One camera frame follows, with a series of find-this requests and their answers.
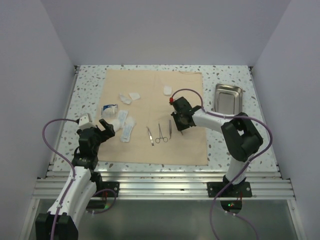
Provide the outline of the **curved steel tweezers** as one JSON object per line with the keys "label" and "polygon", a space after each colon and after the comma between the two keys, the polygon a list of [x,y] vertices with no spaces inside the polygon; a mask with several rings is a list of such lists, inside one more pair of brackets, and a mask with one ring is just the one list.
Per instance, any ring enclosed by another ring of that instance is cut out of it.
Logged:
{"label": "curved steel tweezers", "polygon": [[154,141],[153,141],[152,133],[151,133],[151,131],[150,131],[148,126],[146,126],[146,128],[147,128],[147,133],[148,133],[148,136],[149,136],[149,140],[150,140],[151,146],[154,147],[155,144],[154,144]]}

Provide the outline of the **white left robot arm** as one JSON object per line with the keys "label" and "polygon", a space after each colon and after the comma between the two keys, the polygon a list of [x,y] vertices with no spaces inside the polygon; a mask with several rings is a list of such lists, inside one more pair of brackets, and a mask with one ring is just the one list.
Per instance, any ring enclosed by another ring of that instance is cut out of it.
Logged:
{"label": "white left robot arm", "polygon": [[98,151],[102,143],[115,136],[114,126],[100,119],[104,129],[94,125],[85,115],[75,121],[78,125],[78,147],[73,159],[68,160],[70,172],[60,194],[46,213],[40,213],[35,220],[35,234],[38,240],[76,240],[79,224],[85,212],[96,215],[110,210],[108,206],[91,204],[92,197],[116,200],[120,184],[106,182],[97,172]]}

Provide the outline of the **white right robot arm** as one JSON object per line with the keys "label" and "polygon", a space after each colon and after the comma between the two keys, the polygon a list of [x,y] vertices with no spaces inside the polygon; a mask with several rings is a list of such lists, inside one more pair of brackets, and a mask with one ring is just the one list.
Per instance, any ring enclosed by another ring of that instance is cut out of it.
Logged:
{"label": "white right robot arm", "polygon": [[241,190],[240,183],[246,178],[246,164],[263,144],[263,138],[252,120],[243,112],[221,115],[205,111],[199,105],[192,107],[184,97],[171,97],[169,104],[174,108],[171,115],[178,131],[203,127],[223,135],[231,160],[222,189],[227,196],[235,196]]}

